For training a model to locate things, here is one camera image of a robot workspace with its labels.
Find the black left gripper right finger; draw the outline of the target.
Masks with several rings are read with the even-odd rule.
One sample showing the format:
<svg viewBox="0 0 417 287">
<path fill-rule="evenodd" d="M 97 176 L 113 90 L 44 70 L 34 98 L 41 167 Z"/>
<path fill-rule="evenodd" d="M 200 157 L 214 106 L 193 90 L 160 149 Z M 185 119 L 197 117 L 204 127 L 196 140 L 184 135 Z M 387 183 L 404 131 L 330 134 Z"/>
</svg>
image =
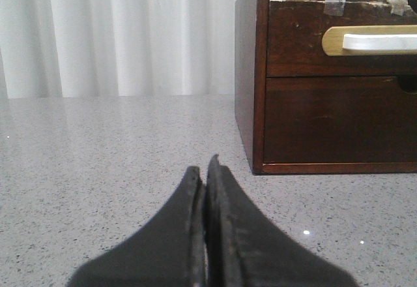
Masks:
<svg viewBox="0 0 417 287">
<path fill-rule="evenodd" d="M 205 227 L 209 286 L 356 286 L 350 274 L 276 227 L 214 155 Z"/>
</svg>

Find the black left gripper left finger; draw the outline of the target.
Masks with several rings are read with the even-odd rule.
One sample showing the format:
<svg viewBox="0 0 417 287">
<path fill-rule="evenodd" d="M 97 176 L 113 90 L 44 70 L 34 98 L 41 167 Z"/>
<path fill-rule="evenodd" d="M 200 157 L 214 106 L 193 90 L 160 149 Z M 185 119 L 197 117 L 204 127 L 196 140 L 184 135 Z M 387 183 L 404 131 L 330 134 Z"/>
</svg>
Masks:
<svg viewBox="0 0 417 287">
<path fill-rule="evenodd" d="M 204 286 L 204 200 L 199 168 L 190 166 L 144 227 L 82 265 L 69 286 Z"/>
</svg>

